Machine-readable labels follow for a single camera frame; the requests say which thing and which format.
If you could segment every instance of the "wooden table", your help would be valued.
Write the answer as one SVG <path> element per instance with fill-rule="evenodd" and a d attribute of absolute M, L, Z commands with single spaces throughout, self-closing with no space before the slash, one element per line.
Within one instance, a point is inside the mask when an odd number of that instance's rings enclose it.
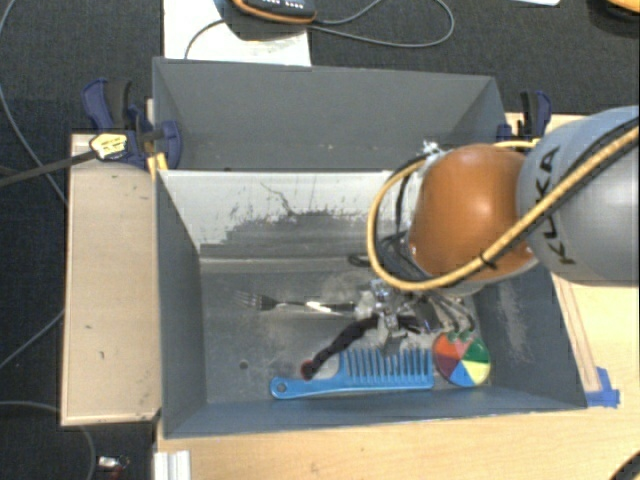
<path fill-rule="evenodd" d="M 63 424 L 146 420 L 160 407 L 150 194 L 148 175 L 126 166 L 72 170 Z M 559 292 L 583 382 L 597 382 L 593 362 L 605 367 L 618 409 L 170 441 L 159 432 L 157 449 L 189 450 L 194 480 L 608 479 L 640 450 L 638 289 L 563 282 Z"/>

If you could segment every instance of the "black carpet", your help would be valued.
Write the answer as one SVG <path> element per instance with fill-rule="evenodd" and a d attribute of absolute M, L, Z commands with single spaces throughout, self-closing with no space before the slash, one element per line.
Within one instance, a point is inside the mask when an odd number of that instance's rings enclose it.
<path fill-rule="evenodd" d="M 8 1 L 0 0 L 0 12 Z M 323 19 L 347 16 L 370 1 L 315 0 Z M 526 88 L 545 91 L 556 112 L 638 103 L 637 21 L 612 19 L 588 0 L 562 0 L 555 8 L 445 2 L 457 23 L 444 45 L 392 50 L 313 32 L 312 61 L 492 75 L 510 111 L 521 110 Z M 429 1 L 393 0 L 348 30 L 416 42 L 439 37 L 446 26 L 445 14 Z M 71 130 L 88 125 L 79 98 L 87 82 L 128 77 L 135 102 L 151 94 L 151 58 L 161 54 L 161 40 L 161 0 L 19 0 L 0 38 L 0 84 L 43 162 L 65 157 Z M 2 112 L 0 166 L 33 167 Z M 56 179 L 65 182 L 63 174 Z M 44 179 L 0 189 L 0 362 L 63 305 L 65 224 L 63 206 Z M 59 404 L 60 336 L 58 325 L 0 371 L 0 400 Z M 55 421 L 36 410 L 0 407 L 0 479 L 84 478 L 82 434 L 63 432 Z M 150 478 L 150 425 L 91 432 L 98 455 L 132 459 L 123 478 Z"/>

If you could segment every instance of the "blue tape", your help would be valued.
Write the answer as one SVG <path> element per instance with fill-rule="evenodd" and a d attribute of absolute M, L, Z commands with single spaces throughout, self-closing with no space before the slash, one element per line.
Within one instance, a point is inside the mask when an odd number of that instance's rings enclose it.
<path fill-rule="evenodd" d="M 600 378 L 602 389 L 585 393 L 587 405 L 589 407 L 611 407 L 616 409 L 620 405 L 620 390 L 611 387 L 607 370 L 596 366 L 596 371 Z"/>

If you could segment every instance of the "blue clamp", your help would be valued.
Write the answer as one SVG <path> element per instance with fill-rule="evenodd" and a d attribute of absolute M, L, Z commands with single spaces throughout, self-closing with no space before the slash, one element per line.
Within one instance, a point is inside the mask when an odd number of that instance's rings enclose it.
<path fill-rule="evenodd" d="M 531 140 L 544 136 L 551 121 L 551 99 L 542 91 L 522 91 L 520 99 L 524 120 L 518 121 L 517 134 L 513 134 L 511 125 L 502 123 L 496 132 L 496 142 L 513 138 Z"/>
<path fill-rule="evenodd" d="M 587 405 L 589 407 L 611 407 L 616 409 L 620 405 L 620 390 L 611 387 L 607 370 L 596 367 L 596 371 L 598 372 L 602 389 L 585 393 Z"/>
<path fill-rule="evenodd" d="M 146 169 L 147 158 L 152 153 L 145 143 L 152 142 L 154 152 L 164 152 L 170 169 L 178 167 L 182 154 L 182 136 L 176 121 L 163 121 L 161 128 L 154 131 L 144 112 L 135 105 L 129 105 L 129 80 L 98 78 L 87 84 L 81 92 L 84 110 L 98 132 L 118 131 L 127 136 L 126 155 L 119 157 L 124 162 L 139 169 Z"/>

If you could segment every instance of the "yellow tag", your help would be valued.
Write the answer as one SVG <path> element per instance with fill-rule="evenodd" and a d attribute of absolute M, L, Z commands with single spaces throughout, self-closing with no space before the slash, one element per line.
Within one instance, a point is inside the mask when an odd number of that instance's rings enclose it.
<path fill-rule="evenodd" d="M 89 146 L 99 160 L 119 160 L 129 152 L 127 143 L 127 136 L 124 134 L 102 133 L 92 139 Z"/>

